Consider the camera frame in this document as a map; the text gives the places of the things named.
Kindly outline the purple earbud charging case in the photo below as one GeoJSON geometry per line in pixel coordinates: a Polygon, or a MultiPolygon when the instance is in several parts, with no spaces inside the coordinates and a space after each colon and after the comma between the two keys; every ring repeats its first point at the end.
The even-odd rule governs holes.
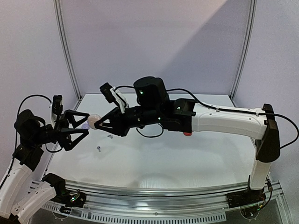
{"type": "Polygon", "coordinates": [[[81,128],[82,128],[82,129],[86,129],[86,130],[89,130],[89,129],[90,129],[90,127],[89,127],[88,124],[83,124],[83,125],[81,126],[81,128]]]}

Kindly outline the pink-white earbud charging case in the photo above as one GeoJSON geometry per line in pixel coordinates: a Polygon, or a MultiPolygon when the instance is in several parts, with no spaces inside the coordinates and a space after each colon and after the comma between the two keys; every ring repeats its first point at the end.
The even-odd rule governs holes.
{"type": "Polygon", "coordinates": [[[89,127],[93,130],[96,130],[95,123],[101,119],[101,116],[98,114],[91,114],[87,118],[87,123],[89,127]]]}

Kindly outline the red earbud charging case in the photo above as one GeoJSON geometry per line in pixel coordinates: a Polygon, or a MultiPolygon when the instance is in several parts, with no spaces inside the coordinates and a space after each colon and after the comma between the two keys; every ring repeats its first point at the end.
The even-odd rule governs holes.
{"type": "Polygon", "coordinates": [[[192,136],[192,133],[184,132],[183,134],[184,134],[185,136],[192,136]]]}

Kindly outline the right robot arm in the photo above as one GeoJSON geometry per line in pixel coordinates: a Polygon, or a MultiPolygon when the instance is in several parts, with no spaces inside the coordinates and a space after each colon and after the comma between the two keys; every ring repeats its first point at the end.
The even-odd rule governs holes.
{"type": "Polygon", "coordinates": [[[131,128],[160,124],[163,129],[174,132],[209,131],[253,138],[255,161],[249,187],[241,197],[245,203],[252,203],[259,197],[271,164],[280,156],[279,130],[270,104],[244,109],[208,105],[195,96],[171,100],[163,80],[152,76],[136,80],[133,89],[137,106],[130,107],[118,87],[103,84],[101,93],[116,107],[103,117],[90,119],[89,126],[121,137],[131,128]]]}

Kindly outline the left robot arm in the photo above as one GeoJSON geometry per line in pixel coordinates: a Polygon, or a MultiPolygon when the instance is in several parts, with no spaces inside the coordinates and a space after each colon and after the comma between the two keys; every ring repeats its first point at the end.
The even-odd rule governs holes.
{"type": "Polygon", "coordinates": [[[0,186],[0,217],[4,220],[25,224],[50,200],[66,208],[84,206],[86,194],[80,190],[67,190],[65,179],[53,173],[44,176],[33,192],[19,202],[15,201],[22,185],[41,160],[42,146],[58,143],[62,149],[70,151],[89,134],[87,129],[78,128],[87,120],[88,113],[66,110],[53,115],[55,121],[48,125],[29,109],[17,116],[14,128],[20,135],[20,144],[14,150],[11,165],[0,186]]]}

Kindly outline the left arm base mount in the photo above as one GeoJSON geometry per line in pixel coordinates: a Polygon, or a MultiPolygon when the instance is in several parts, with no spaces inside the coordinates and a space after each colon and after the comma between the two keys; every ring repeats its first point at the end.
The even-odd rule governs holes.
{"type": "Polygon", "coordinates": [[[55,196],[50,201],[63,204],[65,207],[78,207],[83,208],[86,202],[86,193],[81,190],[70,191],[67,190],[65,194],[55,196]]]}

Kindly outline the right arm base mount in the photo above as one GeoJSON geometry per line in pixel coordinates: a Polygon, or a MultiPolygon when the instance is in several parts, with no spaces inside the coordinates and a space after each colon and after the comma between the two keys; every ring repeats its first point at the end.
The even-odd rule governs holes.
{"type": "Polygon", "coordinates": [[[226,199],[229,208],[242,207],[258,202],[263,202],[262,206],[265,206],[270,200],[270,198],[268,201],[266,200],[267,197],[264,188],[260,190],[252,190],[250,187],[247,187],[245,190],[228,193],[226,194],[226,199]]]}

